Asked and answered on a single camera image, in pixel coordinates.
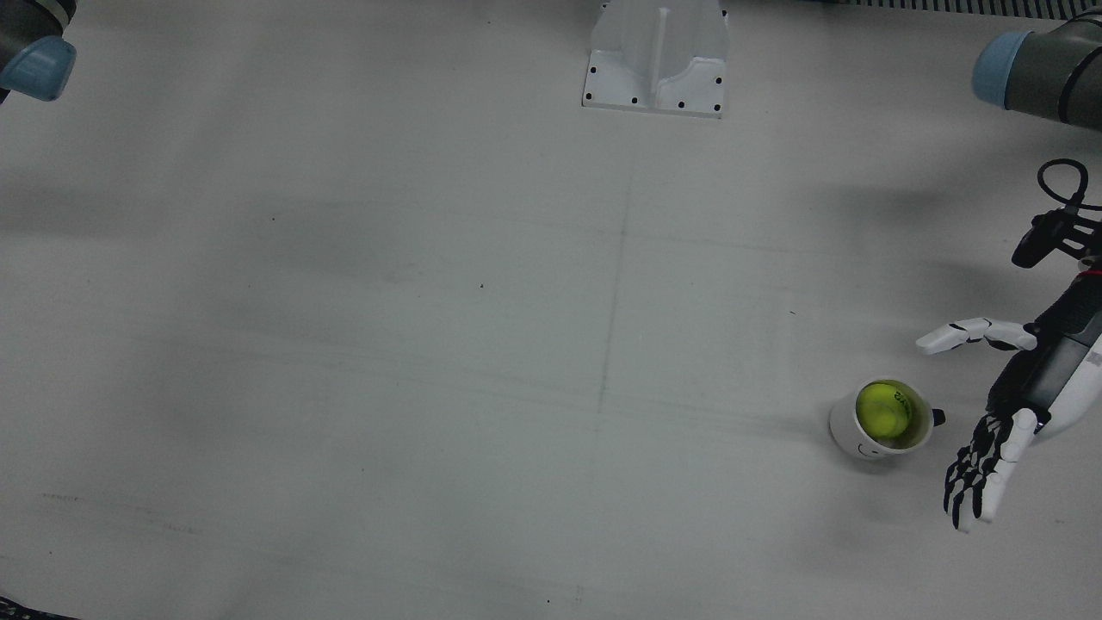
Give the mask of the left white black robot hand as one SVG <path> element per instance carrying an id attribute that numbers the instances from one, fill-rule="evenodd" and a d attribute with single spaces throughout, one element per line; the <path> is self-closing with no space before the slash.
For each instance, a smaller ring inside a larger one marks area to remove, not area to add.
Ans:
<path id="1" fill-rule="evenodd" d="M 1074 426 L 1098 403 L 1100 307 L 1099 268 L 1089 268 L 1031 323 L 954 320 L 914 342 L 925 356 L 965 342 L 1012 351 L 971 439 L 947 468 L 942 507 L 954 529 L 992 522 L 1027 449 Z"/>

